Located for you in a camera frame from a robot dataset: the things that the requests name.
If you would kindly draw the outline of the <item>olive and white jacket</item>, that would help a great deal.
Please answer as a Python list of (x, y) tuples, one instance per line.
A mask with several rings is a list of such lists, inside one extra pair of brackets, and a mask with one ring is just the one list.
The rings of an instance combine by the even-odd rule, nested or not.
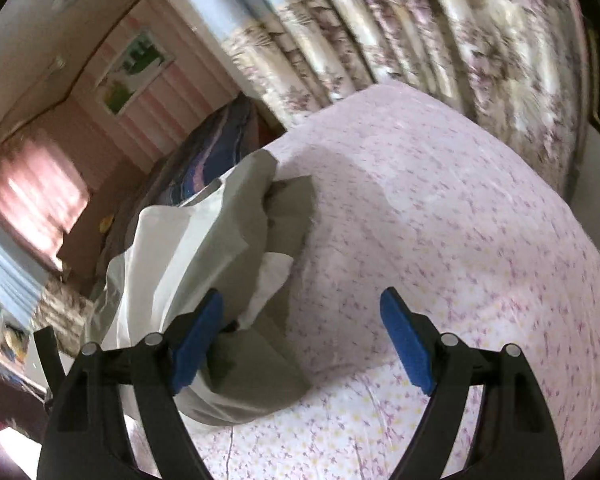
[(137, 344), (221, 295), (221, 330), (199, 372), (176, 394), (197, 426), (234, 426), (289, 408), (309, 391), (286, 338), (289, 278), (312, 224), (309, 177), (280, 180), (260, 150), (181, 207), (140, 212), (129, 248), (106, 269), (106, 284), (83, 329), (103, 349)]

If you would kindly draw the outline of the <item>floral blue curtain left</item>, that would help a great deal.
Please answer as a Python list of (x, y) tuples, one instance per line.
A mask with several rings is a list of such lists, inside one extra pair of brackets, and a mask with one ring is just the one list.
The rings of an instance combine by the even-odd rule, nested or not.
[(0, 225), (0, 305), (27, 330), (54, 329), (59, 348), (76, 356), (94, 304), (46, 270)]

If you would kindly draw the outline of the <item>floral blue curtain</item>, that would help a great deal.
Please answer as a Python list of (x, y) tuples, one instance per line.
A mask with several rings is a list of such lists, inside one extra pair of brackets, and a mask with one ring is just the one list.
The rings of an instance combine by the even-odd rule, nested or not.
[(588, 123), (578, 0), (187, 0), (287, 127), (401, 81), (476, 122), (554, 190)]
[(59, 348), (76, 356), (94, 304), (46, 270), (0, 225), (0, 305), (27, 330), (54, 329)]

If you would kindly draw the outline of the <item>small yellow object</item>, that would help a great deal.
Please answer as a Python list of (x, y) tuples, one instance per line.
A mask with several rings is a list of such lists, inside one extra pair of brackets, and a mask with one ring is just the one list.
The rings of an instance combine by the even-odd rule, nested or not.
[(99, 222), (99, 232), (101, 234), (106, 234), (110, 231), (112, 223), (114, 221), (114, 215), (113, 214), (109, 214), (109, 216), (104, 217), (100, 222)]

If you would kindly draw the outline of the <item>pink window curtain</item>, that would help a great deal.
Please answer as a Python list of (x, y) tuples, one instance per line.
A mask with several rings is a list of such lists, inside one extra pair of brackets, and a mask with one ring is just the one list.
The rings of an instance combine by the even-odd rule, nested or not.
[(83, 177), (45, 130), (0, 146), (0, 221), (53, 271), (62, 269), (58, 252), (88, 200)]

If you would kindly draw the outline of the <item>pink floral bed sheet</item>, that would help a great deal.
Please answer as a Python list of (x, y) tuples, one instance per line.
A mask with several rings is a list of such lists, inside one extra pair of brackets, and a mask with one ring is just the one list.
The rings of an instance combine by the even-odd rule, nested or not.
[(190, 431), (217, 479), (385, 479), (427, 399), (379, 313), (394, 287), (466, 344), (526, 355), (567, 478), (600, 446), (600, 252), (507, 145), (404, 84), (327, 108), (254, 153), (309, 177), (314, 211), (281, 292), (311, 391), (234, 428)]

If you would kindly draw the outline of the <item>dark striped bed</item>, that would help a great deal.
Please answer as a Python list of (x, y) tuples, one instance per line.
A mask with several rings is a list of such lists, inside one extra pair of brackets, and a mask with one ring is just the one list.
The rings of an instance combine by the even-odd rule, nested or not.
[(140, 211), (153, 205), (178, 206), (193, 197), (258, 150), (265, 129), (255, 99), (243, 93), (205, 118), (175, 151), (155, 163), (146, 180), (126, 194), (112, 214), (94, 275), (105, 274), (109, 262), (132, 244)]

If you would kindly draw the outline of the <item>floral blue curtain right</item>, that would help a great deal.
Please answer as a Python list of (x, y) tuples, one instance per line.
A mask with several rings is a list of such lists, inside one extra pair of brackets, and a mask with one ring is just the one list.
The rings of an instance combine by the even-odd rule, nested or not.
[(287, 127), (401, 81), (476, 122), (554, 190), (588, 123), (578, 0), (187, 0)]

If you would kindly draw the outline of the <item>landscape wall picture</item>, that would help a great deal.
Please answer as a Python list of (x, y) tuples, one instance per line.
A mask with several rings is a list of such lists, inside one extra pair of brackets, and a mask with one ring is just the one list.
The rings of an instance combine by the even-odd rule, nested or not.
[(175, 60), (147, 28), (139, 29), (94, 85), (104, 109), (121, 115)]

